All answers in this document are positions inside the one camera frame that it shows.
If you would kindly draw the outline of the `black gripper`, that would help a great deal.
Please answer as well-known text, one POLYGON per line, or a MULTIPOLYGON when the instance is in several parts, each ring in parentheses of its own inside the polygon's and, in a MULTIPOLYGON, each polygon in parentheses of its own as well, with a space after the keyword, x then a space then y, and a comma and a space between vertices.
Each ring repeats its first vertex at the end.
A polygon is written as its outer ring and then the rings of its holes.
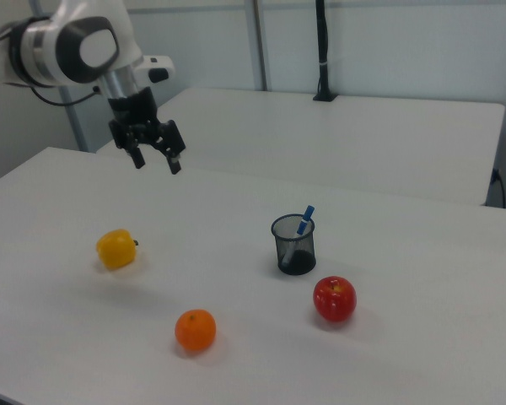
POLYGON ((171 174, 178 174, 181 170, 180 154, 186 145, 173 120, 159 121, 153 91, 147 87, 126 98, 109 99, 109 103, 114 114, 109 128, 115 146, 132 158, 135 167, 141 169, 145 160, 130 127, 143 127, 142 135, 147 137, 144 143, 155 144, 154 147, 167 159, 171 174))

